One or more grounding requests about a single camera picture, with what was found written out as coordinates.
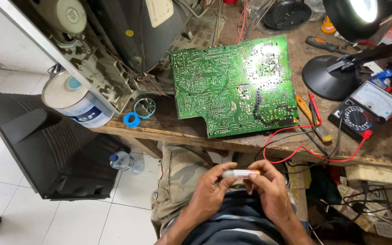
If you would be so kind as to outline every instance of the red probe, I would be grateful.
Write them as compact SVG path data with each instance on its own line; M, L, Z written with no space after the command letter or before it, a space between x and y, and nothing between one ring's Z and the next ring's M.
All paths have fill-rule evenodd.
M289 127L289 128L285 128L285 129L278 130L278 131L276 131L274 134L272 134L272 135L270 136L270 138L269 138L269 140L267 141L266 144L268 144L268 143L270 142L270 140L272 139L272 137L275 136L275 134L277 134L277 133L280 132L280 131L289 130L289 129L297 129L297 128L309 128L309 127L314 127L314 126L320 126L320 125L321 125L322 120L321 120L321 117L320 117L320 112L319 112L319 110L318 110L318 108L317 108L317 104L315 103L314 95L313 95L311 92L309 92L308 95L309 95L309 99L311 100L311 102L312 102L312 104L313 104L313 106L314 106L314 108L315 108L315 114L316 114L318 120L320 121L320 123L319 123L318 125L311 125L311 126L295 126L295 127ZM315 153L311 152L310 150L308 150L308 149L307 149L306 147L304 147L304 146L299 146L299 147L298 147L289 157L287 157L286 159L283 159L283 160L281 160L281 161L277 161L277 162L271 162L271 161L269 161L269 160L266 158L266 148L264 148L264 150L263 150L263 156L264 156L264 159L265 159L267 162L269 162L269 163L271 163L271 164L279 164L279 163L282 163L282 162L284 162L284 161L290 159L294 154L296 154L296 152L297 152L300 148L303 148L303 149L305 149L307 152L311 153L312 155L314 155L314 156L316 156L316 157L318 157L318 158L320 158L320 159L326 159L327 161L331 161L331 162L347 162L347 161L349 161L349 160L352 160L352 159L356 156L356 154L358 153L359 149L362 147L362 144L363 144L367 139L370 138L370 136L372 135L372 133L373 133L373 132L372 132L371 130L366 130L364 133L361 133L361 135L362 135L362 137L363 137L361 143L359 144L359 146L358 146L358 148L356 149L355 153L353 153L353 155L352 155L349 159L345 159L345 160L332 160L332 159L326 159L326 158L324 158L324 157L321 157L321 156L319 156L319 155L316 155Z

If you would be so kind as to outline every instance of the water bottle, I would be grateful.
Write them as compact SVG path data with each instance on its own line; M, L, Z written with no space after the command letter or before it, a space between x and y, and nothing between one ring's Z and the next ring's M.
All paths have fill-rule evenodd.
M135 160L124 151L119 151L110 156L112 168L128 172L129 174L140 174L145 169L143 160Z

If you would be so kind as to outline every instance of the yellow sticker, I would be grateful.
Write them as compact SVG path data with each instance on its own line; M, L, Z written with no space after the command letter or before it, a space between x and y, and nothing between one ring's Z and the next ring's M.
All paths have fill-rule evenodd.
M134 31L131 31L131 30L126 30L126 35L128 36L128 37L132 37L132 36L134 36Z

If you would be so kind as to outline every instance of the man's left hand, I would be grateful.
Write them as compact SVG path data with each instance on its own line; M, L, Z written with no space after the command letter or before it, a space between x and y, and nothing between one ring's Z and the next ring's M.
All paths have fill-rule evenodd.
M217 213L226 190L237 180L237 178L223 178L220 181L219 179L225 170L236 166L237 163L232 162L219 164L202 175L189 206L184 210L185 215L200 224Z

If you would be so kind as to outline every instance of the wooden table leg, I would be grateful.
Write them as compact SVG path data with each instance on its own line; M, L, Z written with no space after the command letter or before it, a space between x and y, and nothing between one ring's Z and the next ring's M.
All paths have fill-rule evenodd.
M140 139L133 137L123 137L127 141L131 142L131 144L135 144L138 148L142 149L143 152L150 155L155 159L162 159L163 152L158 149L156 140L148 140L148 139Z

